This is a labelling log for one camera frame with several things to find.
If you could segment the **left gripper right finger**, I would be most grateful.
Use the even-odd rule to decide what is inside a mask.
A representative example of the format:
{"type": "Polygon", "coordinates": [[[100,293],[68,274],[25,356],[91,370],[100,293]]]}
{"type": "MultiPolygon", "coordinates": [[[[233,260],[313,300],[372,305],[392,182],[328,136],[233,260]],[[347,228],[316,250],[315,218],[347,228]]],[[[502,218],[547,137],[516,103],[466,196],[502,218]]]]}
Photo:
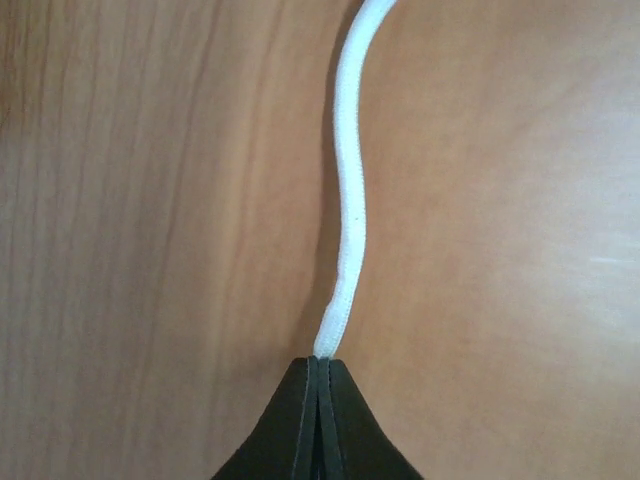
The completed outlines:
{"type": "Polygon", "coordinates": [[[381,429],[344,362],[319,361],[319,479],[420,479],[381,429]]]}

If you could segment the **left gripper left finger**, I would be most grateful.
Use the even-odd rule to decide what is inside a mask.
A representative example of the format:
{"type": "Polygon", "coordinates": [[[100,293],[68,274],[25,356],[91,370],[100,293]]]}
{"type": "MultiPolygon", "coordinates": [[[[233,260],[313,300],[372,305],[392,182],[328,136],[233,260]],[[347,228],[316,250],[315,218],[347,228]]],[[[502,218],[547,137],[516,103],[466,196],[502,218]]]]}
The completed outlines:
{"type": "Polygon", "coordinates": [[[255,428],[216,479],[310,479],[318,402],[318,360],[289,365],[255,428]]]}

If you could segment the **cream lace sneaker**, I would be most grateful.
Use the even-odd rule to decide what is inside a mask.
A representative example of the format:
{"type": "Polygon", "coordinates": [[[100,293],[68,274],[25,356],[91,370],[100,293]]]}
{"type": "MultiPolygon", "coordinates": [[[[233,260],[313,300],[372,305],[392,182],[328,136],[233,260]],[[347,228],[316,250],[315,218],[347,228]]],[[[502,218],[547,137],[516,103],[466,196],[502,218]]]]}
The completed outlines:
{"type": "Polygon", "coordinates": [[[332,358],[344,336],[358,288],[367,238],[367,213],[360,145],[359,101],[371,43],[395,0],[362,3],[340,51],[334,83],[333,144],[340,200],[336,281],[316,335],[313,355],[332,358]]]}

